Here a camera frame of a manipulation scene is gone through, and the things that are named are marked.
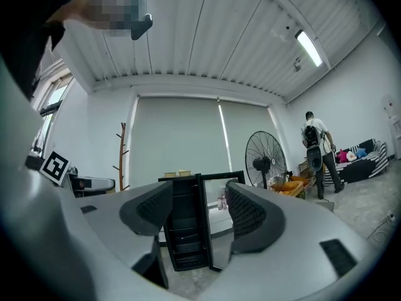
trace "ceiling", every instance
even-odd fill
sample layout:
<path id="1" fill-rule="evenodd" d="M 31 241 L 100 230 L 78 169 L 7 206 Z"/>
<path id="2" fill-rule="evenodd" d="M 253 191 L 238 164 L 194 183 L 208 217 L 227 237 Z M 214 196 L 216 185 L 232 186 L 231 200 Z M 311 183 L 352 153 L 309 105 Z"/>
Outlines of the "ceiling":
<path id="1" fill-rule="evenodd" d="M 71 71 L 78 81 L 105 88 L 119 77 L 190 75 L 288 102 L 351 52 L 379 19 L 368 0 L 146 0 L 146 9 L 154 25 L 138 41 L 66 23 L 66 63 L 75 60 Z M 321 66 L 295 39 L 300 29 L 314 41 Z M 301 70 L 295 72 L 297 58 Z"/>

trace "corrugated metal ceiling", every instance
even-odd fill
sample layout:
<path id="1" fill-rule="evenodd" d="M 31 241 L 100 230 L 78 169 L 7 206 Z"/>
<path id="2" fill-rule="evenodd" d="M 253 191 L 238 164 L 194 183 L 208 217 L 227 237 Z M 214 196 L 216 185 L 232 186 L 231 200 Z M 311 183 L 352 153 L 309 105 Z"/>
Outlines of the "corrugated metal ceiling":
<path id="1" fill-rule="evenodd" d="M 317 68 L 294 38 L 303 29 L 275 0 L 146 0 L 154 26 L 138 41 L 69 21 L 67 30 L 96 81 L 148 74 L 195 75 L 286 96 Z M 358 0 L 289 0 L 329 61 L 375 20 Z M 301 70 L 294 71 L 299 58 Z"/>

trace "wooden coat rack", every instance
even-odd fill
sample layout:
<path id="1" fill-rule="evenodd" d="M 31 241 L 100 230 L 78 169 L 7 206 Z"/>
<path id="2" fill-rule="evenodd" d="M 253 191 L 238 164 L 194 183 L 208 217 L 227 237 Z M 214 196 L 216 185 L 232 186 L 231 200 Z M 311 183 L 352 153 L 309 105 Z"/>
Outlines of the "wooden coat rack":
<path id="1" fill-rule="evenodd" d="M 113 165 L 113 167 L 118 170 L 118 175 L 119 175 L 119 179 L 120 179 L 120 191 L 124 191 L 125 189 L 127 189 L 128 187 L 130 187 L 129 185 L 123 187 L 123 155 L 128 153 L 129 150 L 124 151 L 124 136 L 125 136 L 125 123 L 121 123 L 121 135 L 116 134 L 117 136 L 119 136 L 119 138 L 121 138 L 120 141 L 120 164 L 118 165 L 118 167 L 115 167 Z"/>

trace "roller blind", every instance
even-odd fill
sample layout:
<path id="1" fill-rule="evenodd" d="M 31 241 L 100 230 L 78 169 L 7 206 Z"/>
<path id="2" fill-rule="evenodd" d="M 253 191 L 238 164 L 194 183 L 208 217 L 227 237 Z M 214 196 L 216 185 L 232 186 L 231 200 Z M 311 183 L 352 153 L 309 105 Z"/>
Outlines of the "roller blind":
<path id="1" fill-rule="evenodd" d="M 230 148 L 233 171 L 244 171 L 247 184 L 245 150 L 250 136 L 257 131 L 268 132 L 279 142 L 276 127 L 266 107 L 220 101 Z"/>
<path id="2" fill-rule="evenodd" d="M 165 172 L 229 172 L 218 103 L 193 98 L 140 98 L 132 129 L 131 187 Z"/>

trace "floor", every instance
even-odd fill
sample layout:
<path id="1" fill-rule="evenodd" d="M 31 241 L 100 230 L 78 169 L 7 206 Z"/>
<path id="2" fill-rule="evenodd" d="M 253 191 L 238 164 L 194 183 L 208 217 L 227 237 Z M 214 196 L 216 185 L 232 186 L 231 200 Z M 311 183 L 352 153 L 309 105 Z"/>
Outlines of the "floor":
<path id="1" fill-rule="evenodd" d="M 395 226 L 386 218 L 387 213 L 393 213 L 396 221 L 401 218 L 400 175 L 401 161 L 392 160 L 387 172 L 347 184 L 338 194 L 334 193 L 334 188 L 326 187 L 325 199 L 335 204 L 333 212 L 340 219 L 380 250 L 385 248 Z M 318 199 L 316 186 L 307 193 L 306 200 L 322 202 Z M 195 300 L 219 275 L 208 268 L 175 272 L 167 248 L 162 248 L 162 258 L 169 291 L 190 300 Z"/>
<path id="2" fill-rule="evenodd" d="M 325 199 L 335 204 L 333 212 L 360 236 L 368 239 L 373 246 L 383 248 L 394 229 L 394 225 L 386 221 L 387 213 L 393 213 L 396 219 L 401 217 L 399 175 L 401 161 L 392 160 L 387 172 L 371 179 L 346 184 L 345 189 L 338 194 L 334 193 L 334 187 L 326 187 Z M 307 193 L 306 200 L 321 202 L 316 186 Z M 376 228 L 377 232 L 385 234 L 372 235 Z"/>

